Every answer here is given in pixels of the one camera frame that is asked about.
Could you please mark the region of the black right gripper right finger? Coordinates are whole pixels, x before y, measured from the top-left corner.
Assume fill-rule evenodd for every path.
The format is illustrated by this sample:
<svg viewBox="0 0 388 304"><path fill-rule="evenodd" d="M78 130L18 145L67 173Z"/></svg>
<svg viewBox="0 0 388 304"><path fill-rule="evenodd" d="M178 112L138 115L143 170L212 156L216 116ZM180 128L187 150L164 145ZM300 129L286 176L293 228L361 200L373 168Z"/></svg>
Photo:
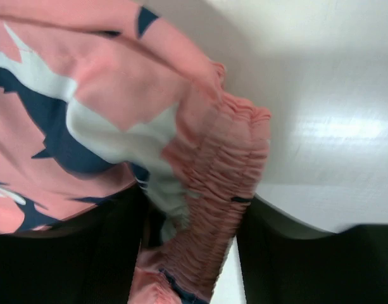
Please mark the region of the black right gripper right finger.
<svg viewBox="0 0 388 304"><path fill-rule="evenodd" d="M248 303L388 303L388 225L332 234L253 198L237 244Z"/></svg>

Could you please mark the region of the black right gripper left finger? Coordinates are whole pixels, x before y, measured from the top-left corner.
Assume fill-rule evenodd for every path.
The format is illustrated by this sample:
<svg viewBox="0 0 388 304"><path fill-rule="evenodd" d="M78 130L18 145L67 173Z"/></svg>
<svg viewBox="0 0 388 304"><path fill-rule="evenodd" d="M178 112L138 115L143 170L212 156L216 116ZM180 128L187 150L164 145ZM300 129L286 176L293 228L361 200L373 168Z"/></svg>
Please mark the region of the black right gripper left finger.
<svg viewBox="0 0 388 304"><path fill-rule="evenodd" d="M0 234L0 303L126 303L149 206L133 186L50 230Z"/></svg>

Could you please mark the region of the pink shark print shorts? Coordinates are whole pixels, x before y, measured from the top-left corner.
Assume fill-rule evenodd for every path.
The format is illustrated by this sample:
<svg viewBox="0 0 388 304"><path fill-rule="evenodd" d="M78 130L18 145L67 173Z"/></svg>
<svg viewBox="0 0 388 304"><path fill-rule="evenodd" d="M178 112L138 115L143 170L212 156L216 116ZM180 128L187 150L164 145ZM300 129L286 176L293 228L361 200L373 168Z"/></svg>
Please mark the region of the pink shark print shorts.
<svg viewBox="0 0 388 304"><path fill-rule="evenodd" d="M0 234L133 187L150 206L126 303L208 303L267 161L270 112L133 1L0 1Z"/></svg>

